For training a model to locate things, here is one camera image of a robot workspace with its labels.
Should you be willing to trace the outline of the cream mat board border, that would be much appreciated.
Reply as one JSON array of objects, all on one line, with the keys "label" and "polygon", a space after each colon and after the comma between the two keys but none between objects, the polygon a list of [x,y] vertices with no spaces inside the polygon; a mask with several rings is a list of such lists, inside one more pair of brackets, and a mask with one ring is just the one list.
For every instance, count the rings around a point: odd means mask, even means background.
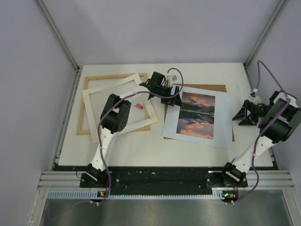
[{"label": "cream mat board border", "polygon": [[[84,116],[83,116],[83,123],[82,123],[82,129],[83,130],[90,130],[90,135],[92,138],[92,143],[98,143],[98,135],[96,134],[97,130],[97,123],[95,118],[95,113],[93,112],[94,107],[91,104],[90,95],[94,93],[100,93],[104,92],[106,90],[116,88],[118,86],[122,86],[126,83],[135,83],[134,87],[138,87],[140,83],[147,80],[147,74],[146,73],[137,73],[132,74],[129,77],[123,78],[123,79],[117,79],[116,82],[109,82],[106,85],[99,86],[96,88],[87,88],[86,90],[82,90],[82,97],[84,100]],[[139,101],[135,101],[137,104],[141,104],[143,106],[142,110],[138,110],[135,106],[131,108],[130,115],[138,116],[143,113],[143,118],[141,118],[140,121],[132,122],[130,124],[127,124],[125,128],[120,132],[121,135],[126,134],[128,132],[133,132],[136,129],[142,128],[147,125],[152,125],[154,123],[157,123],[159,121],[157,114],[155,113],[155,110],[149,100],[142,101],[139,99]]]}]

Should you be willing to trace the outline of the brown backing board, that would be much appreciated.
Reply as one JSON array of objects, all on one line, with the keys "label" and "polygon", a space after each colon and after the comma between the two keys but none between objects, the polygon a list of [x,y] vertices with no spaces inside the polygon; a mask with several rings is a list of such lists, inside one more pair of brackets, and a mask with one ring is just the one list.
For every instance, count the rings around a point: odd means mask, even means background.
[{"label": "brown backing board", "polygon": [[[205,89],[205,90],[212,90],[212,91],[219,91],[219,92],[227,92],[226,85],[213,85],[213,84],[184,84],[184,87],[196,88],[196,89]],[[164,121],[166,119],[168,105],[165,105],[164,109]],[[234,132],[232,130],[232,141],[235,141]]]}]

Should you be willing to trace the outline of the sunset landscape photo print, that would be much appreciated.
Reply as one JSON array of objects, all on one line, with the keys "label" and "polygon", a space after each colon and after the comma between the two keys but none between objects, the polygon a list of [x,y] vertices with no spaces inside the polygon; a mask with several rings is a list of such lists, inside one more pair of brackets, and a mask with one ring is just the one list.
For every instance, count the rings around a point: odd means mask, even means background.
[{"label": "sunset landscape photo print", "polygon": [[180,98],[180,107],[167,108],[163,137],[218,148],[232,147],[233,95],[183,87]]}]

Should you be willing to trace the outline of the pink handled screwdriver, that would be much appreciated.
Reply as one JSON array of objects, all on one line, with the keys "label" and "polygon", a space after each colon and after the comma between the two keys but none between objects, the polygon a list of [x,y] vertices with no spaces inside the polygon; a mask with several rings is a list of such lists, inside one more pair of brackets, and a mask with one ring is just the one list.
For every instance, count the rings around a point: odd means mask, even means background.
[{"label": "pink handled screwdriver", "polygon": [[135,107],[138,109],[143,109],[143,106],[141,104],[136,104]]}]

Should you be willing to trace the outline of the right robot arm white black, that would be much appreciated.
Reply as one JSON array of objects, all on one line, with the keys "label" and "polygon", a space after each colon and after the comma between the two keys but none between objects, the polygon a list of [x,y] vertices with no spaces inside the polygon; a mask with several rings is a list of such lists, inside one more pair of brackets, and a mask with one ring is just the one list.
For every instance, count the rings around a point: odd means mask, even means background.
[{"label": "right robot arm white black", "polygon": [[224,186],[239,185],[260,155],[286,141],[301,123],[301,109],[288,93],[275,91],[266,105],[253,92],[232,120],[239,121],[240,126],[257,126],[259,135],[247,150],[224,165],[219,175]]}]

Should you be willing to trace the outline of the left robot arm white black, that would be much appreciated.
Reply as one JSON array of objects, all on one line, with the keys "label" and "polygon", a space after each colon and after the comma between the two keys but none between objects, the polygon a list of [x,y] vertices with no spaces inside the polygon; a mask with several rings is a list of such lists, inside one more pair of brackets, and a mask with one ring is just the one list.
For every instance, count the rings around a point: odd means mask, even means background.
[{"label": "left robot arm white black", "polygon": [[106,183],[107,176],[103,171],[107,172],[109,182],[111,182],[105,156],[111,141],[125,129],[130,114],[130,107],[136,98],[139,98],[141,94],[148,94],[148,98],[143,100],[158,97],[163,104],[171,106],[182,105],[180,92],[183,84],[180,87],[175,86],[174,94],[172,95],[173,78],[174,76],[166,77],[163,74],[154,72],[150,79],[139,83],[134,90],[120,96],[111,94],[108,97],[97,126],[99,144],[91,163],[87,166],[87,175],[90,176],[90,181],[95,186],[100,187]]}]

